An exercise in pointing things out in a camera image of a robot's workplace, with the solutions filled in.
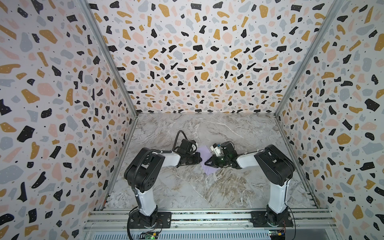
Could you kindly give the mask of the lilac square paper sheet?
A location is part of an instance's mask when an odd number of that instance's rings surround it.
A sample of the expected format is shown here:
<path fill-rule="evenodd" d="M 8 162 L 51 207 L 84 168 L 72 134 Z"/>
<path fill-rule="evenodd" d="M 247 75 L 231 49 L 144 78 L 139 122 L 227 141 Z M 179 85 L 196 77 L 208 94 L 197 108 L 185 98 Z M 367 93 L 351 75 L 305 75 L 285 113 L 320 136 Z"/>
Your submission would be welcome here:
<path fill-rule="evenodd" d="M 205 165 L 205 162 L 207 162 L 212 157 L 211 150 L 207 146 L 198 147 L 197 153 L 200 153 L 200 157 L 202 158 L 200 165 L 206 175 L 213 174 L 219 170 L 219 168 L 213 168 Z"/>

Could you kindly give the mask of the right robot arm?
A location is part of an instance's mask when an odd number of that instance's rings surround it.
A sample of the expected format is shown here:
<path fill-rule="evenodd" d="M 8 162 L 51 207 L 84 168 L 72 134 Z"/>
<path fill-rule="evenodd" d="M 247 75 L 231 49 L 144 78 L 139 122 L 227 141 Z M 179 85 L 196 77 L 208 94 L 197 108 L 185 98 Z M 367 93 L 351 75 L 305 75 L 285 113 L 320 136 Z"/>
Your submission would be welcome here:
<path fill-rule="evenodd" d="M 270 181 L 270 199 L 267 209 L 279 215 L 286 208 L 287 190 L 296 170 L 293 162 L 275 145 L 254 152 L 238 154 L 231 141 L 211 146 L 213 155 L 205 162 L 212 168 L 245 169 L 259 166 Z"/>

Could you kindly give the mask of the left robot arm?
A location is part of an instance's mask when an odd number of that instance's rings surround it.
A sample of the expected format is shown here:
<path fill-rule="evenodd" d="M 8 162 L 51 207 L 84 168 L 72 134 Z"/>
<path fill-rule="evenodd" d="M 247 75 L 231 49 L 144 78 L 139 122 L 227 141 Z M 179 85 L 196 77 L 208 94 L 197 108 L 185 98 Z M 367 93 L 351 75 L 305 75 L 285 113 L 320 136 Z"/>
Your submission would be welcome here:
<path fill-rule="evenodd" d="M 139 214 L 151 217 L 157 211 L 152 188 L 162 168 L 191 166 L 201 162 L 194 140 L 183 139 L 181 145 L 171 151 L 142 148 L 124 173 L 124 178 L 134 192 Z"/>

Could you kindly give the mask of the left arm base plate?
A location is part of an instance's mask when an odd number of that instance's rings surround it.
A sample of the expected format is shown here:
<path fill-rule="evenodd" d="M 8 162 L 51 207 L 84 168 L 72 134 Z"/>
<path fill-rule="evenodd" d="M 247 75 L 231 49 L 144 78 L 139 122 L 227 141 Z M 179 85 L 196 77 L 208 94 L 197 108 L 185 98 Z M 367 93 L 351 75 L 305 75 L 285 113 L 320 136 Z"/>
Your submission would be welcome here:
<path fill-rule="evenodd" d="M 130 214 L 130 229 L 169 229 L 171 227 L 171 212 L 154 212 L 150 216 L 145 216 L 140 212 Z"/>

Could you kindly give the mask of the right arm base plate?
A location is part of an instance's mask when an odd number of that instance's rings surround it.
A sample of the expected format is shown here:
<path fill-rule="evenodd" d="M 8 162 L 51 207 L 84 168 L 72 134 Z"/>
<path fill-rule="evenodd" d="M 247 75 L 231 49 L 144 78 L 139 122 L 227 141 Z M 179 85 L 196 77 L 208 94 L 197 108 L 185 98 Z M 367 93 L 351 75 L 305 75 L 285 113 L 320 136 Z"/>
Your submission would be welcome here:
<path fill-rule="evenodd" d="M 269 227 L 293 227 L 293 218 L 287 209 L 282 213 L 276 214 L 273 211 L 252 211 L 251 220 L 254 228 Z"/>

